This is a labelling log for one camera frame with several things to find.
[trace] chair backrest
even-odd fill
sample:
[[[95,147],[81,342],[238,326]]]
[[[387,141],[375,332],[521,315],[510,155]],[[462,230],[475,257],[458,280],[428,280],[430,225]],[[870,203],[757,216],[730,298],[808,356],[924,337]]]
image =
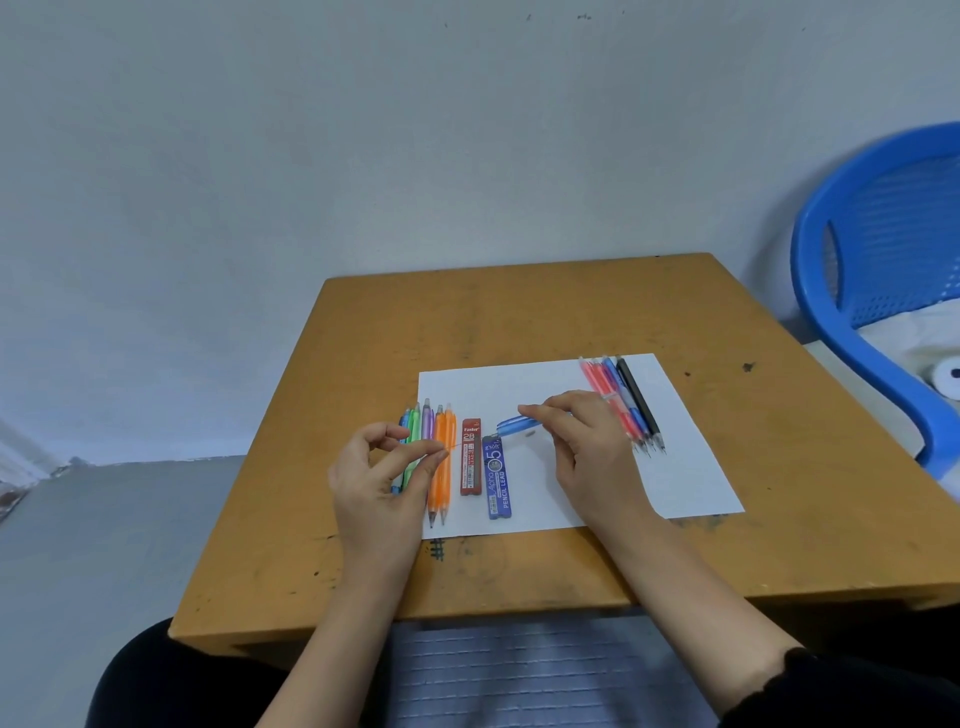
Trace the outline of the chair backrest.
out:
[[[862,152],[801,217],[807,247],[817,230],[822,245],[801,256],[800,273],[853,328],[960,297],[960,123]]]

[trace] tabletop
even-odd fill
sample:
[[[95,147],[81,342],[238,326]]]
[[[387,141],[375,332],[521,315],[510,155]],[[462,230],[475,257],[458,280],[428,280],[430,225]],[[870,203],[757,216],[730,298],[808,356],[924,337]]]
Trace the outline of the tabletop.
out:
[[[409,313],[413,292],[420,315]],[[342,554],[326,469],[419,372],[652,352],[744,513],[679,523],[741,594],[924,598],[960,584],[960,508],[711,255],[330,279],[170,634],[306,637]],[[635,601],[584,528],[424,541],[398,619]]]

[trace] white wall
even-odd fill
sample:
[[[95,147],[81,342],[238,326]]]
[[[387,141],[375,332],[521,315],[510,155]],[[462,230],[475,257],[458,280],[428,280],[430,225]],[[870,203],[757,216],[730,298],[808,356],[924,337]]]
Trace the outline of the white wall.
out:
[[[955,0],[6,0],[0,416],[93,462],[242,452],[343,274],[711,251],[790,318],[793,215],[960,116],[958,27]]]

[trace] black sleeve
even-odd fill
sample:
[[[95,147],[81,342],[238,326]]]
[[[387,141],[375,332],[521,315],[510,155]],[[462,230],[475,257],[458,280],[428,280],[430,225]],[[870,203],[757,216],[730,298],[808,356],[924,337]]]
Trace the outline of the black sleeve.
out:
[[[787,652],[782,674],[744,698],[721,728],[751,726],[960,726],[960,688],[853,657]]]

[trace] blue plastic chair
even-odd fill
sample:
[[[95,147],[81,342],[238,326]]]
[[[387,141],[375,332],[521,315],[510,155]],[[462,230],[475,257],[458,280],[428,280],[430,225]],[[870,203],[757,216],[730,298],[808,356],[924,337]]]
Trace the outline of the blue plastic chair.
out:
[[[797,217],[800,308],[828,347],[902,409],[935,478],[960,458],[960,416],[856,330],[960,297],[960,123],[884,139],[837,169]]]

